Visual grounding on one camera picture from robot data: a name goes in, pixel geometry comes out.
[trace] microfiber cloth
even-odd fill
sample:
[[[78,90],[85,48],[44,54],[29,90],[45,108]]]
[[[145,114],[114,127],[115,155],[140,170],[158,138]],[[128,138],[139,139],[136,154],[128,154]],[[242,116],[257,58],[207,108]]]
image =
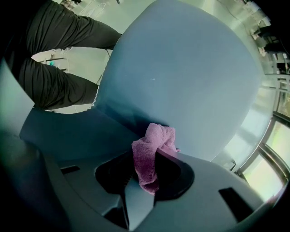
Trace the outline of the microfiber cloth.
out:
[[[176,150],[174,145],[175,129],[150,123],[145,137],[132,143],[134,166],[139,185],[148,193],[155,194],[159,189],[155,172],[155,153],[158,148]]]

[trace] black slot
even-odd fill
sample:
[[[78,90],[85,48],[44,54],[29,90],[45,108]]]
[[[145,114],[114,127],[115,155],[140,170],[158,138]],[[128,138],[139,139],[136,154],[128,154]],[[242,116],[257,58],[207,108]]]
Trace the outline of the black slot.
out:
[[[123,196],[121,197],[118,206],[106,213],[104,218],[124,229],[129,230],[129,219],[124,202],[125,197]]]
[[[78,166],[71,166],[71,167],[67,167],[67,168],[61,168],[61,172],[62,174],[68,174],[68,173],[71,173],[71,172],[75,172],[75,171],[78,171],[80,168]]]
[[[159,190],[155,194],[155,202],[181,197],[194,181],[192,168],[166,153],[156,153],[155,171],[159,182]]]
[[[253,213],[248,204],[236,193],[233,188],[219,190],[220,195],[227,203],[237,222],[241,222]]]
[[[99,166],[95,177],[108,193],[122,195],[134,172],[133,153],[129,151]]]

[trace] leg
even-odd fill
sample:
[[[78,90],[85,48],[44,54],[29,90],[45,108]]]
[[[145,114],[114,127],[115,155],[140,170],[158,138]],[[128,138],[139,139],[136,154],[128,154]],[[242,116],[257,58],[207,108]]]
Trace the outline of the leg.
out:
[[[104,23],[77,16],[56,2],[48,1],[31,19],[25,45],[30,55],[70,46],[112,49],[120,36]]]
[[[18,82],[39,109],[57,109],[92,103],[98,85],[84,78],[67,74],[56,67],[27,58]]]
[[[259,37],[277,36],[272,26],[262,27],[255,32]]]

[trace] person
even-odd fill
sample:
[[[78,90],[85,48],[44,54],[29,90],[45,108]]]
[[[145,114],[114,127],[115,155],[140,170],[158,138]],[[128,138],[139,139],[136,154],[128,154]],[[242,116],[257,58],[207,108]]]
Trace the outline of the person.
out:
[[[277,37],[278,33],[275,31],[273,26],[266,26],[258,29],[255,32],[252,32],[252,37],[254,40],[258,38],[267,38],[270,36]],[[262,56],[265,56],[266,53],[269,54],[277,54],[277,53],[285,53],[285,48],[281,41],[277,40],[273,43],[268,43],[265,47],[258,47],[259,52]]]
[[[270,53],[287,53],[290,54],[290,34],[287,26],[289,21],[290,1],[276,0],[254,0],[254,2],[262,9],[271,21],[272,31],[275,31],[275,36],[279,38],[277,45],[268,46],[265,49]]]
[[[35,108],[52,110],[92,103],[97,84],[31,57],[71,46],[113,49],[121,34],[102,22],[77,16],[54,1],[34,3],[39,4],[38,10],[14,36],[13,48],[6,51],[5,59],[14,77],[34,101]]]

